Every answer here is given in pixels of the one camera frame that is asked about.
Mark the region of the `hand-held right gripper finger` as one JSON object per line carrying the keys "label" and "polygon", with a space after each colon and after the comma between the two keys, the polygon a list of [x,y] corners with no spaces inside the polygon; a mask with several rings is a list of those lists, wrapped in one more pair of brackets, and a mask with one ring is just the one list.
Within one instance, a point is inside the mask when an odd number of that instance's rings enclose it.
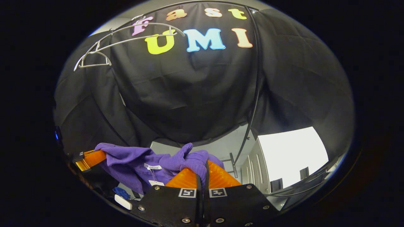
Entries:
{"label": "hand-held right gripper finger", "polygon": [[151,186],[140,201],[132,202],[131,215],[155,227],[199,227],[201,199],[200,177],[185,168],[164,186]]}
{"label": "hand-held right gripper finger", "polygon": [[210,227],[268,227],[278,215],[254,184],[241,184],[212,161],[206,167],[204,221]]}

